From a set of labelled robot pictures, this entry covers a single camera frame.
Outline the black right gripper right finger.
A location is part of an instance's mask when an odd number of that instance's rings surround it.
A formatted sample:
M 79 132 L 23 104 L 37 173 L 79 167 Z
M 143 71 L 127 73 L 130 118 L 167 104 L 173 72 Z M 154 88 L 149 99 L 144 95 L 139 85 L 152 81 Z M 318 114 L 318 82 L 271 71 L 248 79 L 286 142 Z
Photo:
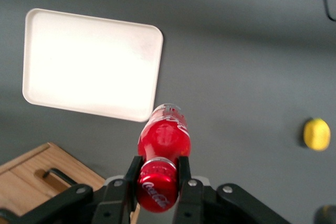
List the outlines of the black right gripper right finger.
M 191 176 L 189 159 L 178 159 L 179 198 L 176 203 L 173 223 L 203 223 L 203 183 Z

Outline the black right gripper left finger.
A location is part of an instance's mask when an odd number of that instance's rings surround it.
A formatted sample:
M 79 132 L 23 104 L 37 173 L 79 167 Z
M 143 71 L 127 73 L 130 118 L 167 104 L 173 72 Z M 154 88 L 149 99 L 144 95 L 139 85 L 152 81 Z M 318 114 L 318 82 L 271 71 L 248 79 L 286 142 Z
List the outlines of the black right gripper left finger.
M 135 156 L 124 176 L 106 180 L 92 223 L 137 223 L 140 205 L 135 191 L 142 164 L 143 158 Z

